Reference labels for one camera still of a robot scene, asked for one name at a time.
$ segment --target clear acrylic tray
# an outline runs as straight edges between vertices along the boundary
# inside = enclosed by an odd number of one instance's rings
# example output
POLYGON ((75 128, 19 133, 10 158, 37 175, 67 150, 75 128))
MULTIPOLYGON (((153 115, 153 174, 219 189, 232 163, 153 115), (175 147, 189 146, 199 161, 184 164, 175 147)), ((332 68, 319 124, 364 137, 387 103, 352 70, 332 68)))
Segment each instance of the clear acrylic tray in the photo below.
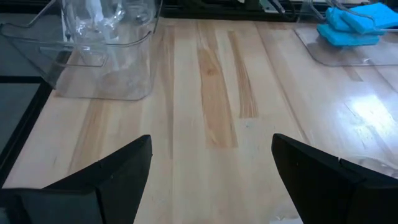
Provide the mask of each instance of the clear acrylic tray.
MULTIPOLYGON (((352 1, 326 1, 330 7, 344 7, 352 1)), ((327 66, 398 65, 398 33, 388 29, 376 45, 334 47, 318 34, 317 24, 326 24, 325 15, 313 6, 313 0, 304 0, 295 33, 314 60, 327 66)))

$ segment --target blue towel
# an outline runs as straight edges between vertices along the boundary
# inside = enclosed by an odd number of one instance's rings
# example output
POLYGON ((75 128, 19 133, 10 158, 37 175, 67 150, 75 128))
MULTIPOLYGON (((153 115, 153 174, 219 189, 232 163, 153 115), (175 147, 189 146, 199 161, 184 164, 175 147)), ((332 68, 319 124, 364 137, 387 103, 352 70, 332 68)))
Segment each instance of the blue towel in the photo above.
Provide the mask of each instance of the blue towel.
POLYGON ((376 29, 386 29, 398 26, 398 14, 383 3, 369 4, 366 6, 358 6, 351 9, 354 12, 372 16, 373 21, 367 17, 361 17, 349 12, 343 12, 341 18, 347 22, 356 32, 367 34, 374 32, 376 29))
MULTIPOLYGON (((342 13, 343 11, 336 7, 329 7, 326 10, 326 19, 328 23, 337 31, 356 32, 341 18, 342 13)), ((372 34, 375 35, 383 35, 384 33, 385 33, 384 31, 372 32, 372 34)))
POLYGON ((318 24, 317 30, 322 37, 336 47, 374 45, 380 39, 378 35, 339 32, 334 30, 329 24, 318 24))

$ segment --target wood grain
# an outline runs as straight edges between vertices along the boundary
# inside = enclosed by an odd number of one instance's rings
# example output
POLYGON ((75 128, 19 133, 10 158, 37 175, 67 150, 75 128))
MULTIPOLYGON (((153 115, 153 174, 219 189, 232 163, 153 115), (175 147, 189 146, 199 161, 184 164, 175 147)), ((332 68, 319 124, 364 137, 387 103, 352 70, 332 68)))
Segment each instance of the wood grain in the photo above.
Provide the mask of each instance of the wood grain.
POLYGON ((151 134, 135 223, 263 224, 290 203, 274 133, 398 166, 397 67, 321 65, 291 24, 159 25, 152 93, 141 101, 52 93, 4 187, 45 187, 151 134))

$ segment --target black frame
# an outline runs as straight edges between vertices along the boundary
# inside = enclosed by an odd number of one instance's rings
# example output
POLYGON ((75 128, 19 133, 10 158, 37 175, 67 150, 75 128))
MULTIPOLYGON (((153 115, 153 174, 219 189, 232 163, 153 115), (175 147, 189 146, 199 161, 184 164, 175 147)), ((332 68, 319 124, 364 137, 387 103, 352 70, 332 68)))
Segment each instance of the black frame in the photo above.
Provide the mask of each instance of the black frame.
MULTIPOLYGON (((260 5, 259 0, 163 0, 162 17, 187 18, 187 19, 227 19, 227 20, 250 20, 250 21, 276 21, 288 22, 279 14, 266 13, 260 5)), ((16 13, 39 13, 50 0, 0 0, 0 12, 16 13)), ((300 12, 302 2, 293 3, 296 14, 300 12)), ((322 14, 329 7, 325 2, 313 3, 316 10, 322 14)), ((291 16, 292 10, 289 5, 281 0, 281 5, 286 10, 286 16, 291 16)), ((358 4, 344 3, 346 7, 355 7, 358 4)))
POLYGON ((38 83, 39 88, 30 101, 25 113, 19 120, 14 132, 11 134, 6 146, 0 154, 0 187, 2 187, 18 158, 24 144, 39 117, 42 108, 52 91, 41 77, 10 77, 0 76, 0 83, 38 83))

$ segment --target wooden table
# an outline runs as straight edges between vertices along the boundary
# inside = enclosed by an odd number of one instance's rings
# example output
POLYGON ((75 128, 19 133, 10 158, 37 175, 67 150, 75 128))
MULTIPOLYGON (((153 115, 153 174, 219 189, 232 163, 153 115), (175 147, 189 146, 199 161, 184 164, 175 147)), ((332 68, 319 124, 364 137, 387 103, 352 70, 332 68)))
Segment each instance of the wooden table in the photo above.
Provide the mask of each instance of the wooden table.
POLYGON ((50 96, 5 187, 45 187, 151 134, 135 223, 267 223, 288 198, 284 133, 340 157, 398 164, 398 67, 325 67, 291 24, 163 20, 144 100, 50 96))

